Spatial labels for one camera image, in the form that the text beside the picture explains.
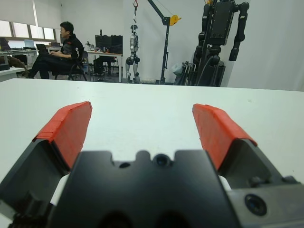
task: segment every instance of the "white table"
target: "white table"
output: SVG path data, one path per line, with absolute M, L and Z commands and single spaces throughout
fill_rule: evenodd
M 9 70 L 0 70 L 0 82 L 17 78 L 18 72 L 24 71 L 24 68 L 11 67 Z
M 208 104 L 224 109 L 282 175 L 304 183 L 303 92 L 12 79 L 0 83 L 0 97 L 7 97 L 0 99 L 0 181 L 59 108 L 90 101 L 83 151 L 109 150 L 114 160 L 132 161 L 139 150 L 173 159 L 176 150 L 201 149 L 192 106 Z
M 94 56 L 94 59 L 96 59 L 96 56 L 116 57 L 119 68 L 119 82 L 122 82 L 122 54 L 106 53 L 101 51 L 87 51 L 87 53 L 89 54 L 89 58 L 90 56 Z

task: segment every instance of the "white robot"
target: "white robot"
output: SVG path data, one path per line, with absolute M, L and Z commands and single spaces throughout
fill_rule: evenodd
M 137 72 L 138 63 L 141 61 L 140 58 L 137 57 L 136 52 L 138 50 L 138 35 L 136 33 L 136 29 L 138 29 L 137 25 L 132 25 L 132 35 L 130 36 L 130 50 L 131 56 L 127 58 L 125 66 L 127 72 L 128 83 L 131 83 L 131 73 L 130 66 L 133 65 L 134 71 L 134 79 L 133 82 L 138 84 L 140 83 L 139 73 Z

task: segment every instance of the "man's hair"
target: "man's hair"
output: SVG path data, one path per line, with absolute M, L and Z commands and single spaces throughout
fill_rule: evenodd
M 71 22 L 65 21 L 60 24 L 60 27 L 63 27 L 66 31 L 70 32 L 70 35 L 74 32 L 74 26 Z

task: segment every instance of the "robot leg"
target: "robot leg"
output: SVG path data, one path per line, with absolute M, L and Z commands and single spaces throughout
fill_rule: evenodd
M 126 69 L 126 75 L 127 75 L 128 83 L 132 82 L 131 81 L 131 73 L 130 73 L 130 65 L 133 65 L 133 61 L 131 60 L 130 57 L 128 57 L 126 62 L 125 62 L 125 69 Z
M 138 63 L 141 61 L 140 58 L 136 57 L 135 58 L 135 64 L 133 65 L 133 71 L 134 71 L 134 83 L 139 84 L 140 83 L 140 78 L 139 78 L 139 73 L 137 72 L 137 68 L 138 68 Z
M 134 76 L 135 76 L 135 78 L 134 78 L 134 83 L 137 83 L 137 84 L 139 84 L 140 83 L 140 78 L 139 78 L 139 73 L 137 72 L 137 68 L 138 68 L 138 64 L 134 64 L 133 65 L 133 71 L 134 71 Z

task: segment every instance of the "red hook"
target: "red hook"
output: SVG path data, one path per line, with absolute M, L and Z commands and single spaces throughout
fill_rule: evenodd
M 135 8 L 138 7 L 138 2 L 137 2 L 137 0 L 134 1 L 133 5 L 134 5 Z

